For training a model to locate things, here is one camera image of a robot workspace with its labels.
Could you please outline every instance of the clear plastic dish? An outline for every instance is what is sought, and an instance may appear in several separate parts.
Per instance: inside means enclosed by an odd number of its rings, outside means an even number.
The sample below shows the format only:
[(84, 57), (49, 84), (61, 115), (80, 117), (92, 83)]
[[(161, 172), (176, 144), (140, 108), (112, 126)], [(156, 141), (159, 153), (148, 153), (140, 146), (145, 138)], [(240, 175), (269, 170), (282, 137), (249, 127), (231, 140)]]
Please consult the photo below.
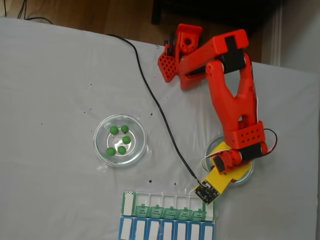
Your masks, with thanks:
[[(121, 126), (127, 125), (129, 131), (123, 133)], [(110, 133), (110, 127), (117, 126), (118, 134)], [(124, 144), (122, 138), (129, 136), (131, 142)], [(144, 154), (147, 146), (147, 134), (141, 124), (131, 116), (117, 114), (107, 117), (96, 128), (93, 137), (95, 153), (105, 164), (112, 167), (121, 167), (133, 164)], [(118, 153), (117, 149), (124, 146), (125, 154)], [(115, 148), (115, 155), (107, 155), (107, 148)]]
[[(214, 139), (212, 139), (210, 141), (210, 143), (208, 144), (208, 146), (206, 146), (205, 151), (204, 151), (204, 156), (208, 156), (211, 151), (213, 149), (215, 149), (216, 146), (218, 146), (221, 142), (223, 142), (225, 140), (223, 135), (218, 135), (216, 136)], [(203, 160), (203, 166), (205, 167), (205, 169), (207, 171), (211, 170), (211, 167), (213, 166), (211, 163), (210, 158), (206, 158), (205, 160)], [(253, 170), (254, 170), (254, 166), (255, 166), (255, 161), (251, 161), (249, 164), (251, 164), (250, 169), (243, 175), (243, 177), (241, 177), (240, 179), (235, 179), (233, 182), (230, 182), (230, 185), (239, 185), (244, 183), (245, 181), (247, 181), (249, 179), (249, 177), (251, 176)]]

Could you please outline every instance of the white fabric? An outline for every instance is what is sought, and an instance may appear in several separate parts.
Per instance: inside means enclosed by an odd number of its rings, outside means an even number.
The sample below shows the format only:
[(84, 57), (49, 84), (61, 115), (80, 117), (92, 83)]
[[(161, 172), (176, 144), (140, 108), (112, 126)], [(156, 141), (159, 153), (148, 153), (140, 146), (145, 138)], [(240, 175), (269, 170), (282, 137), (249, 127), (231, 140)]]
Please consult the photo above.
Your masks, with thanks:
[[(197, 160), (222, 132), (207, 83), (185, 92), (177, 77), (165, 83), (157, 68), (163, 47), (133, 44), (182, 155), (198, 174)], [(259, 117), (279, 141), (256, 161), (249, 182), (218, 198), (215, 237), (315, 239), (318, 79), (257, 63), (253, 69)], [(235, 89), (238, 74), (226, 81)], [(93, 133), (120, 113), (143, 125), (149, 153), (130, 168), (105, 169)], [(272, 140), (268, 134), (269, 145)], [(129, 45), (24, 20), (0, 19), (0, 153), (2, 240), (116, 240), (123, 191), (185, 194), (196, 184)]]

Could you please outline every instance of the black wire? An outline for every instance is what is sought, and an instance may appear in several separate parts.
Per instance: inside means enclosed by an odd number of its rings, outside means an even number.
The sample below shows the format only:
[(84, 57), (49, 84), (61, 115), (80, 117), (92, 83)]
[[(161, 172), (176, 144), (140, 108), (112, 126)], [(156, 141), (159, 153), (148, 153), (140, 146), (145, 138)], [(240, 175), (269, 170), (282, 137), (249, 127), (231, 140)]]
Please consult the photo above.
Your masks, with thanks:
[(6, 0), (3, 0), (4, 4), (4, 15), (7, 16)]
[(25, 7), (25, 2), (26, 2), (26, 0), (23, 0), (23, 3), (22, 3), (22, 6), (21, 6), (21, 9), (20, 9), (20, 11), (19, 11), (19, 14), (18, 14), (17, 19), (20, 19), (20, 18), (21, 18), (22, 11), (24, 10), (24, 7)]
[(50, 21), (48, 18), (45, 18), (45, 17), (43, 17), (43, 16), (36, 16), (36, 17), (28, 17), (28, 18), (26, 18), (25, 20), (33, 20), (33, 19), (43, 19), (43, 20), (46, 20), (46, 21), (48, 21), (50, 24), (52, 24), (53, 25), (53, 23), (52, 23), (52, 21)]
[(34, 19), (42, 19), (42, 20), (48, 21), (50, 24), (53, 25), (52, 21), (50, 21), (48, 18), (43, 17), (43, 16), (27, 17), (27, 0), (23, 0), (20, 12), (17, 17), (18, 19), (21, 18), (23, 10), (24, 10), (24, 18), (23, 18), (24, 20), (30, 21), (30, 20), (34, 20)]
[(147, 80), (146, 80), (146, 78), (145, 78), (145, 76), (144, 76), (144, 73), (143, 73), (142, 68), (141, 68), (141, 65), (140, 65), (139, 56), (138, 56), (138, 51), (137, 51), (136, 47), (135, 47), (131, 42), (129, 42), (128, 40), (124, 39), (123, 37), (120, 37), (120, 36), (117, 36), (117, 35), (114, 35), (114, 34), (107, 34), (107, 35), (108, 35), (108, 36), (111, 36), (111, 37), (114, 37), (114, 38), (117, 38), (117, 39), (120, 39), (120, 40), (126, 42), (127, 44), (129, 44), (131, 47), (133, 47), (134, 52), (135, 52), (136, 61), (137, 61), (137, 63), (138, 63), (138, 67), (139, 67), (139, 70), (140, 70), (141, 77), (142, 77), (142, 79), (143, 79), (143, 81), (144, 81), (144, 84), (145, 84), (146, 88), (148, 89), (151, 97), (153, 98), (155, 104), (157, 105), (157, 107), (158, 107), (158, 109), (159, 109), (159, 111), (160, 111), (160, 113), (161, 113), (161, 115), (162, 115), (162, 118), (163, 118), (163, 120), (164, 120), (166, 129), (168, 130), (168, 133), (169, 133), (169, 135), (170, 135), (170, 138), (171, 138), (171, 140), (172, 140), (172, 143), (173, 143), (173, 146), (174, 146), (176, 152), (178, 153), (178, 155), (179, 155), (179, 157), (181, 158), (182, 162), (184, 163), (184, 165), (186, 166), (186, 168), (188, 169), (188, 171), (190, 172), (190, 174), (194, 177), (194, 179), (195, 179), (200, 185), (202, 185), (203, 187), (206, 187), (206, 186), (203, 185), (203, 183), (200, 182), (200, 180), (196, 177), (195, 173), (192, 171), (192, 169), (189, 167), (189, 165), (188, 165), (188, 163), (186, 162), (186, 160), (184, 159), (184, 157), (181, 155), (181, 153), (180, 153), (180, 151), (179, 151), (179, 149), (178, 149), (178, 146), (177, 146), (177, 144), (176, 144), (176, 141), (175, 141), (175, 139), (174, 139), (174, 136), (172, 135), (172, 132), (171, 132), (171, 130), (170, 130), (170, 127), (169, 127), (168, 121), (167, 121), (167, 119), (166, 119), (166, 116), (165, 116), (165, 114), (164, 114), (164, 112), (163, 112), (163, 110), (162, 110), (162, 108), (161, 108), (158, 100), (156, 99), (155, 95), (153, 94), (153, 92), (152, 92), (152, 90), (151, 90), (151, 88), (150, 88), (149, 84), (147, 83)]
[(273, 130), (270, 129), (270, 128), (265, 128), (265, 129), (263, 129), (263, 130), (269, 130), (269, 131), (271, 131), (271, 132), (274, 134), (274, 136), (275, 136), (275, 141), (274, 141), (273, 147), (272, 147), (272, 149), (270, 150), (270, 152), (262, 155), (262, 157), (267, 156), (267, 155), (269, 155), (270, 153), (272, 153), (272, 152), (274, 151), (274, 149), (276, 148), (277, 143), (278, 143), (278, 135), (276, 134), (275, 131), (273, 131)]
[(23, 19), (26, 20), (27, 0), (24, 0), (24, 1), (25, 1), (25, 8), (24, 8), (24, 17), (23, 17)]

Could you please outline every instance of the green ball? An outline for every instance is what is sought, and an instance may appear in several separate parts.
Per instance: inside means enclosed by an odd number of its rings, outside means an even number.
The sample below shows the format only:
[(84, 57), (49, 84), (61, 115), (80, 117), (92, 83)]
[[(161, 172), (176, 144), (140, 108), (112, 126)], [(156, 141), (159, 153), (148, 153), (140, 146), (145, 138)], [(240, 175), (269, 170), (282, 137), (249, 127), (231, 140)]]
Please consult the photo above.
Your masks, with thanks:
[(116, 155), (116, 150), (113, 147), (108, 147), (106, 149), (106, 155), (107, 156), (114, 156), (114, 155)]
[(124, 147), (124, 146), (120, 146), (120, 147), (118, 147), (118, 153), (120, 153), (120, 154), (125, 154), (126, 153), (126, 148)]
[(122, 142), (123, 142), (124, 144), (129, 144), (129, 143), (131, 143), (131, 138), (130, 138), (129, 136), (124, 136), (124, 137), (122, 138)]
[(121, 126), (121, 131), (126, 134), (127, 132), (129, 132), (129, 127), (127, 125), (122, 125)]
[(113, 135), (117, 135), (119, 132), (119, 129), (117, 126), (111, 126), (110, 127), (110, 133), (113, 134)]

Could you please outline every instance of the white pill organizer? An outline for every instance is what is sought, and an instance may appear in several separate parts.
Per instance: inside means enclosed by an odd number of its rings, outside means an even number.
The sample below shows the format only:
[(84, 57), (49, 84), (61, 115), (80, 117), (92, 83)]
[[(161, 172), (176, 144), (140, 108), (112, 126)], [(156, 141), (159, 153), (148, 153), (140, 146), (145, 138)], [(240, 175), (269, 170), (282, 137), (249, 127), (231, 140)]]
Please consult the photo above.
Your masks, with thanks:
[(214, 240), (215, 205), (198, 197), (126, 191), (118, 240)]

